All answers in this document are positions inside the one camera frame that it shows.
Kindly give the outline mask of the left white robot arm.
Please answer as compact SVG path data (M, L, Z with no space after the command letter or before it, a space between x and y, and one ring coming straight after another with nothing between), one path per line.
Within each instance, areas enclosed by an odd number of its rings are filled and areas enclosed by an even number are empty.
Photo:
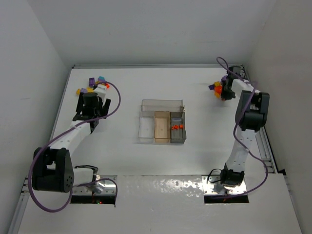
M98 93L80 94L71 132L50 144L38 157L32 172L32 188L37 191L68 193L75 185L71 154L93 133L98 118L108 114L111 100Z

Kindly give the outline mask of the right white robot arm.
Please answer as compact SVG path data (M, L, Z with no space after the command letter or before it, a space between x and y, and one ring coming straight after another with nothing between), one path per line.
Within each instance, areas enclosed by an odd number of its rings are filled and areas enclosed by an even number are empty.
M222 79L221 84L223 100L239 98L234 118L234 146L220 173L221 184L236 187L243 182L250 146L267 122L270 94L255 89L248 80L233 75Z

